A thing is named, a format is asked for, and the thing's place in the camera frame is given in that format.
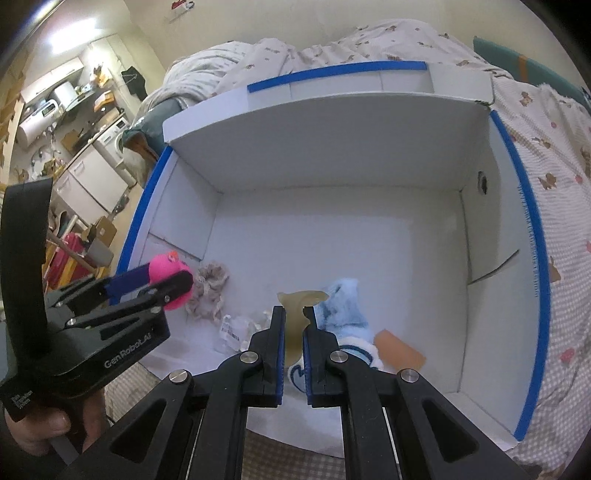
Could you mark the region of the person's left hand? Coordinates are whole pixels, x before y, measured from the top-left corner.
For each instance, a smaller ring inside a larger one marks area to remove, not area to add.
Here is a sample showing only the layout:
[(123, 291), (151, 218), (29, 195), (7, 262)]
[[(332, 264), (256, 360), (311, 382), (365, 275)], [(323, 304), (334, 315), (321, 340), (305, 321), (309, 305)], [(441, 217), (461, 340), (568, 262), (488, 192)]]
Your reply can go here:
[[(68, 415), (56, 408), (31, 411), (18, 422), (4, 411), (4, 418), (16, 444), (26, 453), (37, 457), (49, 452), (52, 439), (66, 435), (71, 429)], [(86, 450), (108, 428), (103, 390), (98, 390), (83, 401), (81, 422), (85, 432), (82, 450)]]

